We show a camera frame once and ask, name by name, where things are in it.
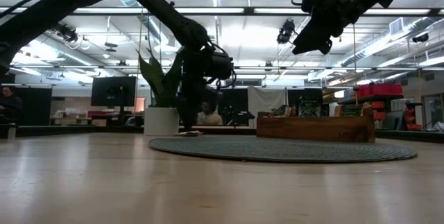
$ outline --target potted plant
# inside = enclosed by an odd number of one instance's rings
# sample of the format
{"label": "potted plant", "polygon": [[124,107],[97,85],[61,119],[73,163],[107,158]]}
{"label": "potted plant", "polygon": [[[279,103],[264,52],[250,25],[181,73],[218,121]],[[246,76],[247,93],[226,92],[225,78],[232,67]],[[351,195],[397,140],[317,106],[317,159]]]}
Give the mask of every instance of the potted plant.
{"label": "potted plant", "polygon": [[145,109],[144,134],[153,136],[175,135],[179,131],[179,114],[175,99],[182,78],[182,59],[176,57],[168,72],[150,53],[149,62],[139,53],[140,72],[151,87],[155,102]]}

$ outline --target wooden floor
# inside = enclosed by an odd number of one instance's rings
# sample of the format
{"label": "wooden floor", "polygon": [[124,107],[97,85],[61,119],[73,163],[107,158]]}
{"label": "wooden floor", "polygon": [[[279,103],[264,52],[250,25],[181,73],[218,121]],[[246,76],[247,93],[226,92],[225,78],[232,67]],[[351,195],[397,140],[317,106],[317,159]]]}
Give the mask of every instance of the wooden floor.
{"label": "wooden floor", "polygon": [[371,164],[261,164],[150,150],[132,134],[0,145],[0,223],[433,224],[444,220],[444,146]]}

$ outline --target computer monitor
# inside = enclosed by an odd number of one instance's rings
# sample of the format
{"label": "computer monitor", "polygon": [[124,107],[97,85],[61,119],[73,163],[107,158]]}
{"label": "computer monitor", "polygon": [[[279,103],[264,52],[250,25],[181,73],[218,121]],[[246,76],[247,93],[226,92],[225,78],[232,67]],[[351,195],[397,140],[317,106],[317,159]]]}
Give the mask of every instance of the computer monitor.
{"label": "computer monitor", "polygon": [[94,78],[91,106],[134,106],[136,79],[128,76]]}

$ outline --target wooden crate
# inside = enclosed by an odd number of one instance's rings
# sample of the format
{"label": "wooden crate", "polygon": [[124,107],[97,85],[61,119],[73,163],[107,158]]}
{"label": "wooden crate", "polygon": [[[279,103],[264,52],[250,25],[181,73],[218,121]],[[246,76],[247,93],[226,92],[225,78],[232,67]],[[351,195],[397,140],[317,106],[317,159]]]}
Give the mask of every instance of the wooden crate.
{"label": "wooden crate", "polygon": [[316,141],[375,142],[375,122],[371,108],[362,117],[282,117],[257,118],[258,137]]}

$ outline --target gray rug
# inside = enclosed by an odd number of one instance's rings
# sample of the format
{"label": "gray rug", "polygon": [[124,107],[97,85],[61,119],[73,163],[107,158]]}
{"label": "gray rug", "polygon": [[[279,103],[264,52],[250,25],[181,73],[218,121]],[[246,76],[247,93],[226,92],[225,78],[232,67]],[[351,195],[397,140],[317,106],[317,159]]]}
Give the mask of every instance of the gray rug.
{"label": "gray rug", "polygon": [[155,150],[180,155],[226,160],[288,163],[346,163],[406,160],[416,157],[412,148],[389,144],[269,139],[249,136],[159,138]]}

